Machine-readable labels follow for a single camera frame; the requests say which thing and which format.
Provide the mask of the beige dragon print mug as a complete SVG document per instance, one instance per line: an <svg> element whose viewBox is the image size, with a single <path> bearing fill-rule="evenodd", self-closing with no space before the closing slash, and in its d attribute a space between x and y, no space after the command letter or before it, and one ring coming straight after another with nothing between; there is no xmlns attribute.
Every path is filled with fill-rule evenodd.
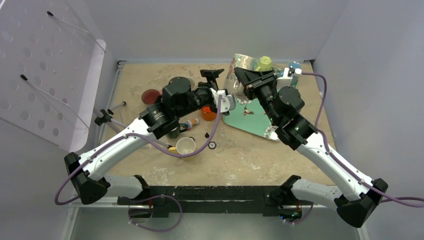
<svg viewBox="0 0 424 240"><path fill-rule="evenodd" d="M228 68L228 73L224 80L224 88L229 94L242 100L248 100L245 91L245 73L253 71L257 66L257 60L254 57L235 53Z"/></svg>

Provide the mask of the orange mug black handle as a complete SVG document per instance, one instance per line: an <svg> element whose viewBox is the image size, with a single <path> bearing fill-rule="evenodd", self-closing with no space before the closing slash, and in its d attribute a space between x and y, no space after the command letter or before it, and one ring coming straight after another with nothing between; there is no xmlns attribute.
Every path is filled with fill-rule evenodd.
<svg viewBox="0 0 424 240"><path fill-rule="evenodd" d="M211 110L209 106L202 107L200 109L200 115L205 121L213 121L216 119L217 114Z"/></svg>

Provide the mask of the pink halloween mug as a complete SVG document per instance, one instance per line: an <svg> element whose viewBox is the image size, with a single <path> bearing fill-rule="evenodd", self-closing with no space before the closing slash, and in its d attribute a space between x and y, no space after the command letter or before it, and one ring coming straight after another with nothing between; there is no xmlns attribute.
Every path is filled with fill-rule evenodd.
<svg viewBox="0 0 424 240"><path fill-rule="evenodd" d="M156 102L158 97L161 95L162 95L162 92L157 89L148 89L142 93L141 101L145 105L152 105Z"/></svg>

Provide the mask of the yellow mug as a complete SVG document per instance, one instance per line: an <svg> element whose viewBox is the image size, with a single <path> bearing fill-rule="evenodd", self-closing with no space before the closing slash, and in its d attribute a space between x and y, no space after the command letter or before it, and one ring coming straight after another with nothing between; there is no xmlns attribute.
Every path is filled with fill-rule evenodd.
<svg viewBox="0 0 424 240"><path fill-rule="evenodd" d="M192 157L196 150L196 142L193 137L180 138L175 146L168 147L167 151L177 158Z"/></svg>

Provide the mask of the cream mug with coral print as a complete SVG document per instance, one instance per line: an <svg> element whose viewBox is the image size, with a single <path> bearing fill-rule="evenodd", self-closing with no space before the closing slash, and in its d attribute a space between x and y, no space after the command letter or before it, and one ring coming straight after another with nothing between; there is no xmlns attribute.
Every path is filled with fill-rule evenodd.
<svg viewBox="0 0 424 240"><path fill-rule="evenodd" d="M196 88L196 81L191 77L185 77L185 79L189 82L190 90L193 91Z"/></svg>

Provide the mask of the dark teal mug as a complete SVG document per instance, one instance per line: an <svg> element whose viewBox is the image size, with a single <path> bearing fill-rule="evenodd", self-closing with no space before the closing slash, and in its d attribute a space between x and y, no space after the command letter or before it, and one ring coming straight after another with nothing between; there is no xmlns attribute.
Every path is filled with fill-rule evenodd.
<svg viewBox="0 0 424 240"><path fill-rule="evenodd" d="M172 129L167 133L169 139L177 139L181 133L184 133L188 130L188 125L186 123L180 123L177 127Z"/></svg>

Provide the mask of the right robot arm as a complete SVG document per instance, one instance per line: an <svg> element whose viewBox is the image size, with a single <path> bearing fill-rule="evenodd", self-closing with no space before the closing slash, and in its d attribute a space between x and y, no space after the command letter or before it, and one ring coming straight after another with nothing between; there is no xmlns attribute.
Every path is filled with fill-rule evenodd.
<svg viewBox="0 0 424 240"><path fill-rule="evenodd" d="M309 201L337 212L352 227L360 228L382 200L388 184L372 179L329 146L326 135L301 115L305 102L298 89L277 87L273 70L236 67L234 74L249 100L258 100L279 140L313 162L334 186L313 183L292 175L270 197L280 203Z"/></svg>

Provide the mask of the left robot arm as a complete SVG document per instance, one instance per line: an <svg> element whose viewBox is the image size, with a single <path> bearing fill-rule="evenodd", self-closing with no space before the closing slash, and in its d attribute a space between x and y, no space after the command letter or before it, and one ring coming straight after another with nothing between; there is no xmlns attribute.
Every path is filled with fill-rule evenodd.
<svg viewBox="0 0 424 240"><path fill-rule="evenodd" d="M223 71L222 68L200 70L206 82L200 82L196 89L192 89L186 77L172 78L155 103L121 132L88 152L67 154L64 162L68 179L81 203L93 204L106 196L124 197L138 205L146 203L149 186L141 176L112 176L109 171L145 145L157 147L157 140L180 126L180 118L203 107L210 107L217 114L226 111L227 91L220 90L217 83Z"/></svg>

